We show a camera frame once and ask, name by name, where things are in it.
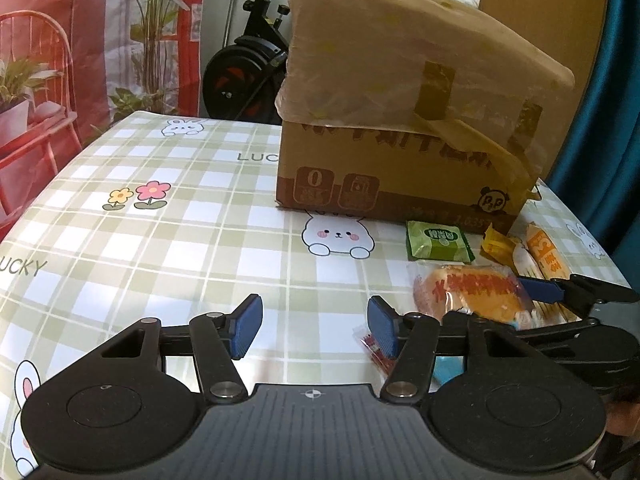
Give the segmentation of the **green plaid tablecloth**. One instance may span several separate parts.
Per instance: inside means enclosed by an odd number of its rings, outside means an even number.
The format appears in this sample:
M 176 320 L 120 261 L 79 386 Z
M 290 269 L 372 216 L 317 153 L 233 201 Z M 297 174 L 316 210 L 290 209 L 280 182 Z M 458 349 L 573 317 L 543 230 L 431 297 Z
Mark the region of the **green plaid tablecloth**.
M 139 112 L 76 156 L 1 245 L 1 474 L 35 460 L 17 428 L 29 393 L 140 318 L 186 325 L 264 303 L 238 365 L 247 385 L 382 385 L 368 299 L 413 309 L 401 223 L 286 210 L 277 127 Z

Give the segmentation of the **small green snack packet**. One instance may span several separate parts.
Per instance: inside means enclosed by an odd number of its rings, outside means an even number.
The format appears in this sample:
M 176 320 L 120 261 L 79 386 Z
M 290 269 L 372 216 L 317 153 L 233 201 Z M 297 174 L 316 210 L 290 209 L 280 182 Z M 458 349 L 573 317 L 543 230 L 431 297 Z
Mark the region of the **small green snack packet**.
M 475 256 L 457 226 L 423 221 L 407 222 L 407 245 L 412 260 L 471 263 Z

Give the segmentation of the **bread packet red label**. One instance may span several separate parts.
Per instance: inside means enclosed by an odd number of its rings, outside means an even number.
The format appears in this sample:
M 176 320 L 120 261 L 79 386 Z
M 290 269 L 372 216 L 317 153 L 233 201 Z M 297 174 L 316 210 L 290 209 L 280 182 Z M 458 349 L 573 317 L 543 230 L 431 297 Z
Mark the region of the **bread packet red label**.
M 413 300 L 416 310 L 439 321 L 449 312 L 476 314 L 519 330 L 538 321 L 528 293 L 505 266 L 416 263 Z

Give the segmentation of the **teal curtain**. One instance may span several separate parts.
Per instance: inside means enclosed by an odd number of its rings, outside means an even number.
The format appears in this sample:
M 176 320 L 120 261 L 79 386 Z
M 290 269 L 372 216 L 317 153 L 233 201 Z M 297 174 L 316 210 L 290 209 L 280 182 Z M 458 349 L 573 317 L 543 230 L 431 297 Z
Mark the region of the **teal curtain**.
M 608 0 L 596 64 L 547 183 L 616 266 L 638 266 L 639 0 Z

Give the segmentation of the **black exercise bike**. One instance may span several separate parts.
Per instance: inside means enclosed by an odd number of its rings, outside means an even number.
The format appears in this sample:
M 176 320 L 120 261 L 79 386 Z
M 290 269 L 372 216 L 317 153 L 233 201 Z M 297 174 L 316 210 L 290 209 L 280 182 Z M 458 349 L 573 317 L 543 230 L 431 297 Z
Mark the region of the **black exercise bike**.
M 244 32 L 222 47 L 207 63 L 202 77 L 206 112 L 214 119 L 281 125 L 276 96 L 286 73 L 288 40 L 280 32 L 291 9 L 278 6 L 271 21 L 271 0 L 246 0 Z

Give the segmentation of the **red snack packet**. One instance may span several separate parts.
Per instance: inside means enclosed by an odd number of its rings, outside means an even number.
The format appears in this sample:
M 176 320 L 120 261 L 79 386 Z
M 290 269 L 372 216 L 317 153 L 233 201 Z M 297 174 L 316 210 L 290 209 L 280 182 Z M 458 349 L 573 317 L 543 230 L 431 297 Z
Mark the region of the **red snack packet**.
M 352 336 L 354 336 L 355 340 L 360 344 L 360 347 L 363 348 L 364 352 L 367 353 L 367 356 L 370 358 L 370 361 L 373 363 L 375 368 L 384 378 L 387 378 L 395 366 L 395 360 L 388 358 L 384 354 L 380 345 L 366 326 L 357 326 L 352 331 Z

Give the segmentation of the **red printed backdrop cloth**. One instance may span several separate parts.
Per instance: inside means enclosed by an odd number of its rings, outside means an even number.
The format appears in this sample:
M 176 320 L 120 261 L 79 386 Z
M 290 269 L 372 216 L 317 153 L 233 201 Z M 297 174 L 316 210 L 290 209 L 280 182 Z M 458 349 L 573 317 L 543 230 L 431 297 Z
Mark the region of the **red printed backdrop cloth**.
M 1 0 L 1 227 L 116 122 L 200 111 L 203 0 Z

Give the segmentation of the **yellow snack packet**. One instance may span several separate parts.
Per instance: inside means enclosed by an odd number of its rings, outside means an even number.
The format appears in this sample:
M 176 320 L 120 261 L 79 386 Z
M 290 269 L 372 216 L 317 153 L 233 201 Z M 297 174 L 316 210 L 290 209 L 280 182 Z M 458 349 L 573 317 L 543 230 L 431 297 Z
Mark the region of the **yellow snack packet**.
M 497 231 L 492 224 L 488 226 L 483 239 L 480 242 L 480 251 L 489 259 L 500 263 L 502 266 L 514 267 L 514 250 L 516 243 L 511 237 L 508 237 Z

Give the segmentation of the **orange white snack bar packet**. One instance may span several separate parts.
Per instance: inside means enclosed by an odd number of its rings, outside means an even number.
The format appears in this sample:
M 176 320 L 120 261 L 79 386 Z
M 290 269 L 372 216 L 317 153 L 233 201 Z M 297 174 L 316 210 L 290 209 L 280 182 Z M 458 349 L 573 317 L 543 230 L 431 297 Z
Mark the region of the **orange white snack bar packet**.
M 570 267 L 550 236 L 537 226 L 529 223 L 522 238 L 511 236 L 514 243 L 513 264 L 518 275 L 526 278 L 569 278 Z M 573 312 L 560 304 L 546 304 L 538 300 L 533 305 L 546 324 L 562 324 L 579 321 Z

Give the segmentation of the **wooden board panel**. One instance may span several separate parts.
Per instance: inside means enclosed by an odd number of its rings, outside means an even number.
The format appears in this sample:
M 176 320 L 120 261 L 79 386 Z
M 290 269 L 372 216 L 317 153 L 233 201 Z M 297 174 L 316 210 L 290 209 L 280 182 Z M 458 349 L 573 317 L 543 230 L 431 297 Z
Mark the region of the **wooden board panel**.
M 608 0 L 480 0 L 480 8 L 515 30 L 540 50 L 568 67 L 575 88 L 560 121 L 565 129 L 551 142 L 547 177 L 560 154 L 582 97 L 585 94 L 600 47 Z

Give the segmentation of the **cardboard box with plastic liner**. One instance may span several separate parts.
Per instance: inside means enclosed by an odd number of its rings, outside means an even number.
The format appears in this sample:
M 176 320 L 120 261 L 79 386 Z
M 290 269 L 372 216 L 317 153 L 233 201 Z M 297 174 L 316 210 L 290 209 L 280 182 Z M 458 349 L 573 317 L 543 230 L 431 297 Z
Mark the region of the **cardboard box with plastic liner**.
M 508 232 L 572 71 L 456 0 L 288 0 L 277 202 Z

